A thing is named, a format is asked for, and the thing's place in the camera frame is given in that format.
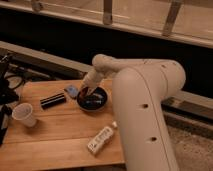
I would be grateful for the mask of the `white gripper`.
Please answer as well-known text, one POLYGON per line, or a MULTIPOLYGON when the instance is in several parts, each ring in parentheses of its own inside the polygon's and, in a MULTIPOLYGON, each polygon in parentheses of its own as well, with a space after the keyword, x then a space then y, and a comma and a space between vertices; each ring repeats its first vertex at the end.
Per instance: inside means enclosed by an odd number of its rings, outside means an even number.
POLYGON ((92 69, 85 75, 81 88, 88 87, 89 89, 95 89, 99 86, 103 78, 104 75, 102 73, 92 69))

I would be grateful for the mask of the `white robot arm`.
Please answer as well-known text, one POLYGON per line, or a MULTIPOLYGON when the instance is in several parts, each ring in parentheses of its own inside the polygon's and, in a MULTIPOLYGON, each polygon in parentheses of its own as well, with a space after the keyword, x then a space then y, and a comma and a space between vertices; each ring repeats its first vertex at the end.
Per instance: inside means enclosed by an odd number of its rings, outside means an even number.
POLYGON ((161 102, 186 81, 180 63, 168 59, 116 59, 98 54, 82 87, 92 93, 113 74, 112 106, 127 171, 180 171, 161 102))

